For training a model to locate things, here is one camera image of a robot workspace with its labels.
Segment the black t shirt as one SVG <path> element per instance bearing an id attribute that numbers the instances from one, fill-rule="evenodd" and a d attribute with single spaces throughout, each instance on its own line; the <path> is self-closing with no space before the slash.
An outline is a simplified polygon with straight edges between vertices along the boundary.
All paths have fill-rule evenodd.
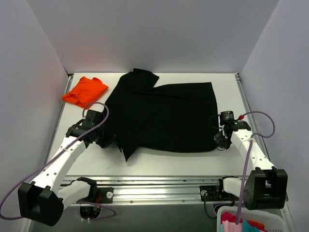
<path id="1" fill-rule="evenodd" d="M 140 147 L 177 152 L 216 148 L 217 102 L 210 82 L 157 86 L 159 77 L 134 69 L 106 100 L 109 116 L 100 146 L 117 145 L 126 159 Z"/>

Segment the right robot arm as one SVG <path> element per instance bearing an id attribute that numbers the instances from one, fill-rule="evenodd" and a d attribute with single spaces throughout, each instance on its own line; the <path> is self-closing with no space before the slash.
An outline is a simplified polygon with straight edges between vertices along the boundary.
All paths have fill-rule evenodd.
<path id="1" fill-rule="evenodd" d="M 232 194 L 248 210 L 282 209 L 286 201 L 287 172 L 267 158 L 255 140 L 258 133 L 252 132 L 244 117 L 235 118 L 232 111 L 219 114 L 221 130 L 214 137 L 217 147 L 229 149 L 234 145 L 245 163 L 242 178 L 225 177 L 215 186 L 214 193 L 222 200 Z"/>

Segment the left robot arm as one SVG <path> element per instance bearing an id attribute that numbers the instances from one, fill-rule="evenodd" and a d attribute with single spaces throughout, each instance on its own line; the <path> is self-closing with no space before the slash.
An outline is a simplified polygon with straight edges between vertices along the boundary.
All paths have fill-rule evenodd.
<path id="1" fill-rule="evenodd" d="M 18 190 L 21 217 L 34 220 L 47 226 L 54 226 L 63 211 L 74 203 L 93 205 L 80 212 L 88 221 L 96 220 L 103 208 L 102 203 L 111 203 L 113 189 L 100 190 L 95 180 L 78 177 L 68 186 L 61 188 L 71 166 L 92 143 L 103 138 L 100 129 L 109 116 L 109 109 L 102 112 L 88 110 L 83 118 L 68 128 L 60 148 L 30 182 L 23 182 Z"/>

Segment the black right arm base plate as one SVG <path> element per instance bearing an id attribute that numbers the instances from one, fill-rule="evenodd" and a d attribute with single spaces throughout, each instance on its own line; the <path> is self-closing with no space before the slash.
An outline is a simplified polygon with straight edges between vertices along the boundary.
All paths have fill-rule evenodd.
<path id="1" fill-rule="evenodd" d="M 226 193 L 219 186 L 210 185 L 210 186 L 200 186 L 200 199 L 203 202 L 233 202 L 237 201 L 238 198 L 230 193 Z"/>

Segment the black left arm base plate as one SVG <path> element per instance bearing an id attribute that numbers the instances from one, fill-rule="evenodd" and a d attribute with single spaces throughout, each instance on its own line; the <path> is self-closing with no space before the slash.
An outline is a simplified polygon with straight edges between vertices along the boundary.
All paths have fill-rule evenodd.
<path id="1" fill-rule="evenodd" d="M 97 188 L 95 190 L 95 195 L 93 202 L 94 203 L 112 203 L 113 202 L 113 191 L 114 188 L 111 187 L 103 187 Z"/>

